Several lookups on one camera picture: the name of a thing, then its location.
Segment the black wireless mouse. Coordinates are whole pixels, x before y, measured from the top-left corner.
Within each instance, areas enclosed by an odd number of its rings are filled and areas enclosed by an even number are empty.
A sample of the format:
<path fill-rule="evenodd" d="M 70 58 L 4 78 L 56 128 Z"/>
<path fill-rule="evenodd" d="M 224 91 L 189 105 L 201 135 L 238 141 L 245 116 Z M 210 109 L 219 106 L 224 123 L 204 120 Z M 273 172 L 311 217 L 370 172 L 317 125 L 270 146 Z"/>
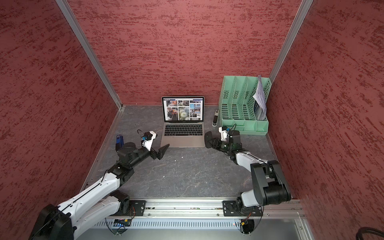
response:
<path fill-rule="evenodd" d="M 205 146 L 207 149 L 213 147 L 213 136 L 211 131 L 205 133 Z"/>

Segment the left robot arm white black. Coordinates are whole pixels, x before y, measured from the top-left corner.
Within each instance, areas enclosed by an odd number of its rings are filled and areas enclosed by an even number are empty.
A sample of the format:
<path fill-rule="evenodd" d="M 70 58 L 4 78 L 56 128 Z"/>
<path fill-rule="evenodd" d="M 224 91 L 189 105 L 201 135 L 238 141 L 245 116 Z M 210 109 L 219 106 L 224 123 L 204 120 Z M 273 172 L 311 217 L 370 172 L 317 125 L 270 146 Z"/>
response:
<path fill-rule="evenodd" d="M 130 197 L 119 191 L 134 174 L 134 167 L 147 158 L 161 159 L 169 145 L 155 151 L 126 143 L 118 150 L 119 159 L 104 175 L 78 195 L 43 208 L 30 234 L 31 240 L 76 240 L 98 221 L 117 212 L 126 214 Z"/>

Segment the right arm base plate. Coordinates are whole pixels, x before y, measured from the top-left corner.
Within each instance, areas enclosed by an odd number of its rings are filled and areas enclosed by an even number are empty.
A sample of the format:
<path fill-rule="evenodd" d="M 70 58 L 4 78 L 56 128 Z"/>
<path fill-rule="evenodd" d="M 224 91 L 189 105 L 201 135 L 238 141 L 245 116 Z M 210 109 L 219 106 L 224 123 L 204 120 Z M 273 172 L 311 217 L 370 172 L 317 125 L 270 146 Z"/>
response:
<path fill-rule="evenodd" d="M 225 217 L 262 217 L 263 209 L 259 206 L 245 207 L 240 201 L 222 201 Z"/>

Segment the silver laptop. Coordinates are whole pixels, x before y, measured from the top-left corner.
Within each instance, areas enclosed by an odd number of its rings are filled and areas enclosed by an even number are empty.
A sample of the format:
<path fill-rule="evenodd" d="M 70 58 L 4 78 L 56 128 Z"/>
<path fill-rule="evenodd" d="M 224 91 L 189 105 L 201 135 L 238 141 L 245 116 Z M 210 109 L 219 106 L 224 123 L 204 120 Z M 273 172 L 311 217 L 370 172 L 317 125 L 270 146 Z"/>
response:
<path fill-rule="evenodd" d="M 171 148 L 205 147 L 205 98 L 162 97 L 164 127 L 161 145 Z"/>

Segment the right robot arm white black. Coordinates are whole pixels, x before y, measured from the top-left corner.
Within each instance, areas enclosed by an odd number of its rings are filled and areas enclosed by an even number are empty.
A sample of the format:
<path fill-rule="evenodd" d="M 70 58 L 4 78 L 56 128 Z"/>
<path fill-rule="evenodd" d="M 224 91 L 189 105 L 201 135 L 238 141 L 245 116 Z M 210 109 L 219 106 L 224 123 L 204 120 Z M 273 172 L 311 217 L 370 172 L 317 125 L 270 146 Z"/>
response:
<path fill-rule="evenodd" d="M 224 153 L 236 165 L 251 173 L 252 189 L 240 194 L 238 210 L 279 205 L 292 199 L 287 180 L 278 161 L 263 160 L 243 148 L 239 131 L 224 131 L 220 138 L 208 139 L 206 147 Z"/>

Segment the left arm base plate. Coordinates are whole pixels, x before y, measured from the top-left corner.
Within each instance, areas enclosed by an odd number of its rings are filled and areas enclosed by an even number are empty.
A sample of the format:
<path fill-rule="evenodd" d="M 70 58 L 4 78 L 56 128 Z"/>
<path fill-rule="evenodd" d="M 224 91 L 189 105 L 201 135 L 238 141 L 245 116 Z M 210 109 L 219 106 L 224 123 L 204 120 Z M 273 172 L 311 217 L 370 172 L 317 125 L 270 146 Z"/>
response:
<path fill-rule="evenodd" d="M 145 200 L 125 200 L 120 205 L 120 216 L 142 217 L 146 209 Z"/>

